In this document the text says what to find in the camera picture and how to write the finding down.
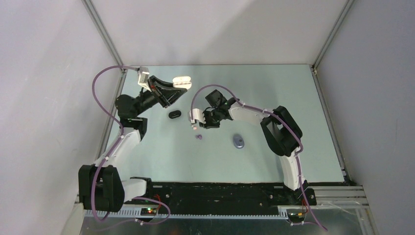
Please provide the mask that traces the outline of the white earbud charging case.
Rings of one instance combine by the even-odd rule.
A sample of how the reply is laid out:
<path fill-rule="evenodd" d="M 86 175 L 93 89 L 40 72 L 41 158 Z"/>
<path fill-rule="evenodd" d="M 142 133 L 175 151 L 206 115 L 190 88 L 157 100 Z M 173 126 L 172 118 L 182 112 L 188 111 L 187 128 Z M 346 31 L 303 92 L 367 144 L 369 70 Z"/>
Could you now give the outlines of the white earbud charging case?
<path fill-rule="evenodd" d="M 189 90 L 192 86 L 190 76 L 176 76 L 172 79 L 174 88 L 181 88 Z"/>

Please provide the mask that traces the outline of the black earbud charging case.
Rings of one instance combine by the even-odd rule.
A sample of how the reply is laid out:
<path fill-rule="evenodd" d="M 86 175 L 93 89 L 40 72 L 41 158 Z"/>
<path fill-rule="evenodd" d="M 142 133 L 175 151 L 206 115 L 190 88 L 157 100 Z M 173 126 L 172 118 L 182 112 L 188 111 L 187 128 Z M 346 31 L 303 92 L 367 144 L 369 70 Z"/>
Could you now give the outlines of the black earbud charging case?
<path fill-rule="evenodd" d="M 170 119 L 176 119 L 176 118 L 181 117 L 181 115 L 182 115 L 182 112 L 180 110 L 174 110 L 174 111 L 169 112 L 168 117 Z"/>

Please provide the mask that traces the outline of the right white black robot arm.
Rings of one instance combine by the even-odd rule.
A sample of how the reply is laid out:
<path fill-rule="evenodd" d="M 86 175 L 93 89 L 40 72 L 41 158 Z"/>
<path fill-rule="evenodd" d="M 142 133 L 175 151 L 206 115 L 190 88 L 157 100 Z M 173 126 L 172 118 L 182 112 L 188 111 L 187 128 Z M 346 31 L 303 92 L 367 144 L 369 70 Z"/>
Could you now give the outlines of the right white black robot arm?
<path fill-rule="evenodd" d="M 209 107 L 201 110 L 190 107 L 189 120 L 193 126 L 219 128 L 224 120 L 244 121 L 261 128 L 270 150 L 279 157 L 286 187 L 285 200 L 292 205 L 304 199 L 300 188 L 304 177 L 300 170 L 299 153 L 303 150 L 302 131 L 291 114 L 283 106 L 272 111 L 249 106 L 233 96 L 225 98 L 218 90 L 209 93 L 205 99 Z"/>

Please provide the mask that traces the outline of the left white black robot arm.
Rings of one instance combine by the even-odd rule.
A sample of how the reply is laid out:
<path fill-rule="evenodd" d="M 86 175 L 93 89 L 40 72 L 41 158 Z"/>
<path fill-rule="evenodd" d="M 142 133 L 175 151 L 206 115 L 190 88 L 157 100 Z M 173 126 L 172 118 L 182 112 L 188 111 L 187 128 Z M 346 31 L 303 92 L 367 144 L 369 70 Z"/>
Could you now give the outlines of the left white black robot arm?
<path fill-rule="evenodd" d="M 86 210 L 118 212 L 125 202 L 137 198 L 143 204 L 154 200 L 151 180 L 134 176 L 121 177 L 122 164 L 144 138 L 148 119 L 139 117 L 156 104 L 167 108 L 192 86 L 189 76 L 178 76 L 165 82 L 155 76 L 139 76 L 142 90 L 136 96 L 121 94 L 115 100 L 119 125 L 118 137 L 92 165 L 78 171 L 79 201 Z"/>

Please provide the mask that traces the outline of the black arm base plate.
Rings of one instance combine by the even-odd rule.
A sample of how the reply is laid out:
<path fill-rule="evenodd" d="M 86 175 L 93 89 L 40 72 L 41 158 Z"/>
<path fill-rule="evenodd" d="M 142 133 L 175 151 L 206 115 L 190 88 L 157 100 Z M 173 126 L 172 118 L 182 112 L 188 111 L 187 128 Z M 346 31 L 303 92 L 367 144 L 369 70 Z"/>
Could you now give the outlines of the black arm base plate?
<path fill-rule="evenodd" d="M 151 182 L 145 197 L 161 199 L 163 202 L 174 198 L 202 200 L 243 200 L 270 201 L 278 205 L 301 205 L 305 200 L 315 204 L 316 196 L 308 183 L 302 189 L 292 190 L 283 183 L 184 183 Z"/>

